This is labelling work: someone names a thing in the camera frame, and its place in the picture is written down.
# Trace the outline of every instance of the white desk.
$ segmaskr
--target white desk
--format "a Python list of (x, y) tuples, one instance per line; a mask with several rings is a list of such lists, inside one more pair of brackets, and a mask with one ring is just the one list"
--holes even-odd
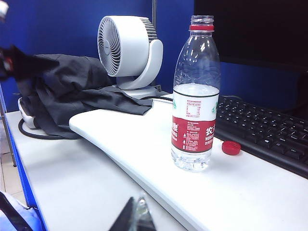
[[(44, 141), (18, 130), (20, 112), (6, 114), (31, 190), (50, 231), (107, 231), (127, 200), (144, 190), (85, 139)], [(185, 230), (145, 196), (157, 230)]]
[(177, 168), (170, 153), (172, 104), (144, 116), (108, 110), (76, 115), (70, 127), (113, 158), (190, 230), (307, 231), (308, 181), (214, 139), (209, 168)]

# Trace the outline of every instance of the desk fan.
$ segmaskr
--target desk fan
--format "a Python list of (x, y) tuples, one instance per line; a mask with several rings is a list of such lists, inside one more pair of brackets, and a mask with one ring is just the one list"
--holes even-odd
[(99, 25), (98, 53), (117, 87), (135, 98), (156, 95), (148, 86), (163, 59), (163, 43), (150, 20), (137, 16), (106, 16)]

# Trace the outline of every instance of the red label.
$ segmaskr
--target red label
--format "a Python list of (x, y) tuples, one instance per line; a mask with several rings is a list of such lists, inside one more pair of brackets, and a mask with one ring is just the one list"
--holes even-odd
[(212, 148), (215, 121), (172, 118), (172, 144), (185, 152), (202, 153)]

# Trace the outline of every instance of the clothing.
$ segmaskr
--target clothing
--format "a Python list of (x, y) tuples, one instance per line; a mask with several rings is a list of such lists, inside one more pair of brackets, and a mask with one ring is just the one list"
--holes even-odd
[(26, 106), (47, 134), (74, 139), (69, 119), (95, 109), (109, 109), (143, 115), (152, 100), (138, 100), (111, 86), (111, 80), (98, 59), (63, 54), (37, 55), (56, 60), (51, 71), (17, 82)]

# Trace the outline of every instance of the blue wall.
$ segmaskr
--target blue wall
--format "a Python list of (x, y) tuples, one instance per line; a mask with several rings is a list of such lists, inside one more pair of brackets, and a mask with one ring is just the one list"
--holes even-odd
[[(6, 0), (0, 46), (16, 45), (28, 54), (64, 53), (97, 57), (97, 29), (105, 15), (151, 17), (150, 0)], [(13, 78), (1, 83), (7, 111), (17, 110)]]
[[(105, 15), (151, 18), (151, 0), (7, 0), (7, 22), (0, 24), (0, 46), (15, 44), (29, 54), (64, 53), (98, 57), (96, 36)], [(180, 50), (189, 37), (193, 0), (158, 0), (157, 33), (164, 59), (157, 84), (172, 92)], [(298, 74), (269, 68), (222, 63), (221, 93), (271, 108), (295, 104)], [(17, 110), (14, 79), (1, 83), (8, 111)]]

